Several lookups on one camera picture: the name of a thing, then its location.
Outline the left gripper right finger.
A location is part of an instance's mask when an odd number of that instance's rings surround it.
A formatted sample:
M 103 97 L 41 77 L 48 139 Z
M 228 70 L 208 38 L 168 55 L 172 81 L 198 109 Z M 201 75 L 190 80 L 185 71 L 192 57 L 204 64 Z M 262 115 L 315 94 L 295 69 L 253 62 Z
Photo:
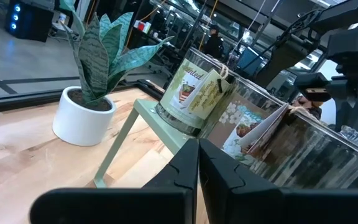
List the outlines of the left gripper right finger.
M 207 139 L 200 139 L 200 171 L 229 190 L 278 190 Z

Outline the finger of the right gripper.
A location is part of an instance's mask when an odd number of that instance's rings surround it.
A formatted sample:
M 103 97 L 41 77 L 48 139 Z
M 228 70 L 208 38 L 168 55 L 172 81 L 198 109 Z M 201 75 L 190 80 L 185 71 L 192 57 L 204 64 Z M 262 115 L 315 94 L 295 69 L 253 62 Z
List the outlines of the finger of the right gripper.
M 358 83 L 345 76 L 337 77 L 339 93 L 336 97 L 336 131 L 349 126 L 358 131 Z

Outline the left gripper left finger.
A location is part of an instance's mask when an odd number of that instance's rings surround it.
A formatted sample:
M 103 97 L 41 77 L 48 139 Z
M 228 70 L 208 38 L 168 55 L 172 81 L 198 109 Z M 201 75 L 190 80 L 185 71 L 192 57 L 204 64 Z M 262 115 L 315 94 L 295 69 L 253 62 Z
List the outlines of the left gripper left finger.
M 187 140 L 168 164 L 143 188 L 179 187 L 193 190 L 198 179 L 199 148 L 199 140 Z

